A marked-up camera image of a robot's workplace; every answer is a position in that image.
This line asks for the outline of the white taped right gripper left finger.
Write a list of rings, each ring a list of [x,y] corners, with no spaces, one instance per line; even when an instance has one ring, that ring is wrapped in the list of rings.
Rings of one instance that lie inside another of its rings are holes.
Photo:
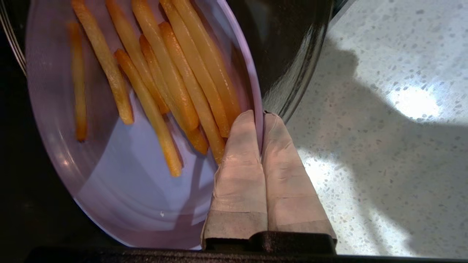
[[[247,240],[268,230],[266,184],[254,112],[234,121],[215,174],[212,203],[203,226],[201,247],[213,239]]]

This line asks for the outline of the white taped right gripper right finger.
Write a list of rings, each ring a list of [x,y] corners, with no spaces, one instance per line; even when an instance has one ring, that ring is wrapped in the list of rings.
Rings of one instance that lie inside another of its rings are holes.
[[[265,247],[274,252],[335,253],[336,234],[283,120],[266,113],[264,121]]]

